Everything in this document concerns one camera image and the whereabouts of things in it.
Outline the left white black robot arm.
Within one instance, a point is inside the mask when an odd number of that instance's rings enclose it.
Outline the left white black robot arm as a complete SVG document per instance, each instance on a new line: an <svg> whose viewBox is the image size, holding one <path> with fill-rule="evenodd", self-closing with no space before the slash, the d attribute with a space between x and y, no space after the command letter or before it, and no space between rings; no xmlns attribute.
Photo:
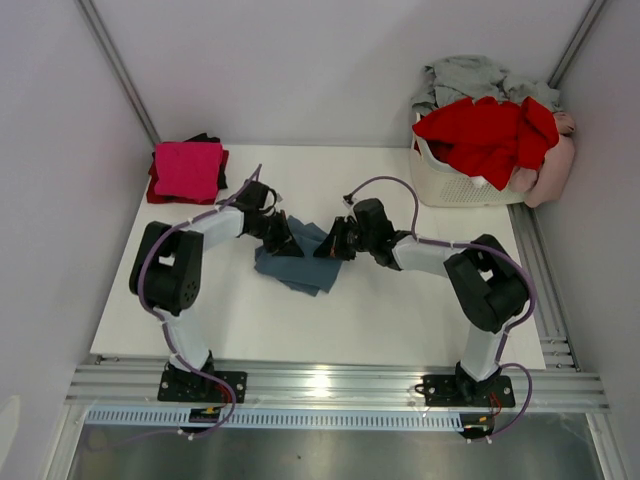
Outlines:
<svg viewBox="0 0 640 480"><path fill-rule="evenodd" d="M160 323L170 350L169 365L184 372L180 388L192 400L209 398L216 386L208 369L211 352L193 305L200 292L204 254L243 235L262 242L276 257L304 252L277 208L280 196L250 180L221 204L176 225L154 221L144 230L129 279L132 294Z"/></svg>

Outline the blue grey t shirt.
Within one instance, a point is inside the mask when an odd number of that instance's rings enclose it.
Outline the blue grey t shirt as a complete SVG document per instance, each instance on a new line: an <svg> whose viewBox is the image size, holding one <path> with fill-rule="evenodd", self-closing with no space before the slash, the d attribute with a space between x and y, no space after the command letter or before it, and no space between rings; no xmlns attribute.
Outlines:
<svg viewBox="0 0 640 480"><path fill-rule="evenodd" d="M327 233L315 223L304 224L293 216L288 218L288 224L304 256L273 256L263 247L259 247L254 254L254 269L294 291L313 297L320 291L329 293L338 278L342 261L313 256L315 250L327 237Z"/></svg>

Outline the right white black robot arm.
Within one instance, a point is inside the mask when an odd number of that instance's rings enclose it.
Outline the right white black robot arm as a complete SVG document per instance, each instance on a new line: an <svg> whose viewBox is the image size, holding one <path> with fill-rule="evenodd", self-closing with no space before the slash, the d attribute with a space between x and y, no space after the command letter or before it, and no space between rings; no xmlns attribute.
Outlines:
<svg viewBox="0 0 640 480"><path fill-rule="evenodd" d="M500 376L509 328L534 303L526 273L492 235L467 243L427 239L396 229L377 198L356 201L346 195L344 201L350 213L335 218L314 256L351 261L364 252L388 269L447 279L470 322L464 354L455 366L454 394L467 404L480 403Z"/></svg>

